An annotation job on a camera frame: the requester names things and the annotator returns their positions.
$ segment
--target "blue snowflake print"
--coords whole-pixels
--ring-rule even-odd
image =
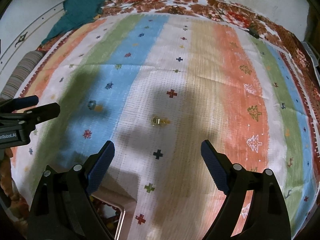
[[[112,86],[113,86],[113,83],[110,82],[110,83],[108,83],[104,88],[105,88],[105,89],[110,89],[110,88],[112,88]]]

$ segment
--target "striped pillow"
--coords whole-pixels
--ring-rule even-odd
[[[31,73],[31,71],[35,68],[35,66],[39,63],[39,61],[43,58],[44,52],[42,51],[30,51],[22,60],[18,63],[17,67],[13,71],[6,85],[4,86],[0,98],[5,100],[13,98],[17,93],[19,87]]]

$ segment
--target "red cross print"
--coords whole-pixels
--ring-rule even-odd
[[[169,95],[169,98],[173,98],[173,96],[177,96],[178,94],[174,92],[174,89],[171,89],[167,91],[167,95]]]
[[[145,223],[146,220],[143,219],[144,215],[140,214],[140,216],[136,216],[136,219],[138,220],[138,224],[141,225],[141,223]]]

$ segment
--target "beige stripe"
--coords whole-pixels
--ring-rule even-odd
[[[214,23],[195,20],[189,50],[189,66],[177,128],[175,152],[161,189],[153,224],[161,228],[155,239],[202,239],[223,202],[200,155],[200,145],[209,139],[223,150],[223,108],[218,98],[222,57],[208,31]]]

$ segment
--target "green stripe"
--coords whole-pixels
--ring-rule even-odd
[[[264,55],[261,56],[261,58],[263,65],[266,68],[266,72],[268,73],[270,82],[272,84],[276,82],[278,85],[278,87],[273,86],[274,94],[276,95],[279,105],[281,106],[281,103],[285,103],[286,107],[286,109],[281,109],[279,106],[279,111],[283,121],[284,138],[287,144],[286,163],[290,163],[290,158],[292,157],[293,163],[290,168],[286,165],[287,179],[283,193],[284,195],[287,195],[288,190],[292,190],[291,196],[285,199],[289,213],[290,224],[292,225],[297,207],[301,201],[303,187],[302,142],[297,114],[276,59],[262,41],[252,38],[252,42],[256,44],[259,52],[264,52]]]
[[[106,33],[89,51],[88,56],[82,60],[80,65],[70,75],[68,87],[58,101],[61,106],[60,115],[58,118],[49,121],[46,127],[43,128],[43,138],[39,142],[33,165],[26,177],[26,180],[30,181],[32,193],[36,190],[45,166],[48,163],[54,163],[57,157],[63,158],[57,155],[60,141],[65,135],[72,113],[78,109],[88,89],[94,82],[99,72],[100,64],[103,64],[110,58],[111,54],[142,17],[143,15],[130,15],[118,22],[114,29]]]

